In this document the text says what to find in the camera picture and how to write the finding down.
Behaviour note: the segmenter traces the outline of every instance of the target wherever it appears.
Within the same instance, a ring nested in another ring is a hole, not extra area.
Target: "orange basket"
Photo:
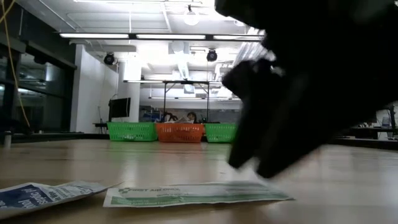
[[[160,142],[200,142],[203,130],[203,124],[156,124]]]

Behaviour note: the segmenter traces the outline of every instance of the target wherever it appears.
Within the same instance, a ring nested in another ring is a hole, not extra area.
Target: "wooden table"
[[[0,161],[0,187],[73,180],[153,187],[256,180],[237,172],[227,144],[77,140],[12,145]],[[297,200],[277,203],[103,208],[104,193],[2,223],[398,223],[398,154],[324,146],[274,180]]]

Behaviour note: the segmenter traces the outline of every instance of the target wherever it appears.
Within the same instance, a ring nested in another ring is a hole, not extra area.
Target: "white wall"
[[[124,83],[125,76],[141,78],[141,69],[131,69],[126,62],[119,63],[118,98],[130,98],[130,116],[128,118],[114,118],[114,121],[138,122],[139,120],[139,95],[140,83]]]
[[[76,47],[70,130],[98,133],[93,123],[108,120],[108,102],[117,93],[119,75],[87,53],[83,45]]]

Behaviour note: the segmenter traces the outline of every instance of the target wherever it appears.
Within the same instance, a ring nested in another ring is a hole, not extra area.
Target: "computer screen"
[[[109,118],[127,118],[130,116],[131,98],[111,100],[109,102]]]

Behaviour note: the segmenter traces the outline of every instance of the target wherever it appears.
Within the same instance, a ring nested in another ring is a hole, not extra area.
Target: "plastic basket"
[[[202,124],[156,124],[160,142],[200,142],[203,136]]]
[[[155,141],[155,123],[108,122],[109,137],[112,141]]]
[[[235,137],[235,124],[205,124],[208,142],[232,142]]]

